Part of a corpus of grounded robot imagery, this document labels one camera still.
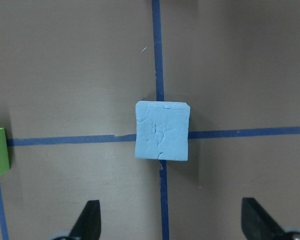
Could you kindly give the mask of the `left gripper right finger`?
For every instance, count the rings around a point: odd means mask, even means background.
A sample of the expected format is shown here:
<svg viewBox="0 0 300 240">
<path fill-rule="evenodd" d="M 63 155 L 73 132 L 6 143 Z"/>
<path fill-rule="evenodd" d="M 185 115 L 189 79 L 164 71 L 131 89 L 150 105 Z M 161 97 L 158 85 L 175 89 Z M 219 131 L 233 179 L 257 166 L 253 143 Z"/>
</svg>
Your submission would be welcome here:
<svg viewBox="0 0 300 240">
<path fill-rule="evenodd" d="M 241 230 L 247 240 L 289 240 L 284 231 L 255 198 L 241 202 Z"/>
</svg>

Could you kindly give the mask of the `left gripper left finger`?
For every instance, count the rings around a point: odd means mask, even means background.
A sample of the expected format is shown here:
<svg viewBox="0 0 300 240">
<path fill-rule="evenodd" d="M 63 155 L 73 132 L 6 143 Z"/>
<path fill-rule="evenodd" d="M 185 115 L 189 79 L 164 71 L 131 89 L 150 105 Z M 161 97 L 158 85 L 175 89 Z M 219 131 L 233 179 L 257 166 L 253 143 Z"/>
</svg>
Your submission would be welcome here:
<svg viewBox="0 0 300 240">
<path fill-rule="evenodd" d="M 71 229 L 70 240 L 99 240 L 101 236 L 101 207 L 99 200 L 89 200 Z"/>
</svg>

